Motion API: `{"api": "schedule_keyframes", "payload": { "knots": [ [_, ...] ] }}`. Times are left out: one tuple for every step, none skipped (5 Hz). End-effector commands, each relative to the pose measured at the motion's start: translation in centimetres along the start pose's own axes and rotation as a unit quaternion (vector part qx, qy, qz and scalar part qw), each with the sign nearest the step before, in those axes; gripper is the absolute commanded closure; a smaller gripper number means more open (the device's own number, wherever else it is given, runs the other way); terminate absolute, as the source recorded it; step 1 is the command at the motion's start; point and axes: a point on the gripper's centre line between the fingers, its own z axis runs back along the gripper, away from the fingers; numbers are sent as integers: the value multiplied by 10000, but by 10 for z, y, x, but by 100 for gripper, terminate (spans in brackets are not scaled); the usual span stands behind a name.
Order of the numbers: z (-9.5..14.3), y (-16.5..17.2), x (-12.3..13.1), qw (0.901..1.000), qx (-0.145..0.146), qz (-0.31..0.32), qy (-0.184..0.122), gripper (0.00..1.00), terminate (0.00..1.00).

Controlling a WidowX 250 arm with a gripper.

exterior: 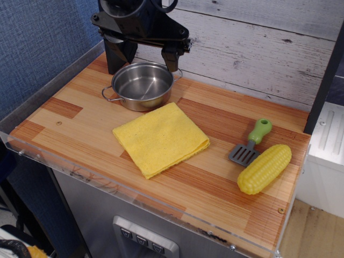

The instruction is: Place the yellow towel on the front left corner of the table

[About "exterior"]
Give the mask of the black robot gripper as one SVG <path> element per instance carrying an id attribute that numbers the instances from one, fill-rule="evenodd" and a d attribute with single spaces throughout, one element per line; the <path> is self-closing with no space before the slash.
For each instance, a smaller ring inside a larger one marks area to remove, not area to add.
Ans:
<path id="1" fill-rule="evenodd" d="M 91 16 L 104 38 L 107 68 L 115 74 L 131 64 L 138 44 L 164 47 L 161 51 L 167 69 L 178 70 L 178 61 L 189 52 L 189 30 L 168 16 L 178 1 L 99 1 L 99 12 Z"/>

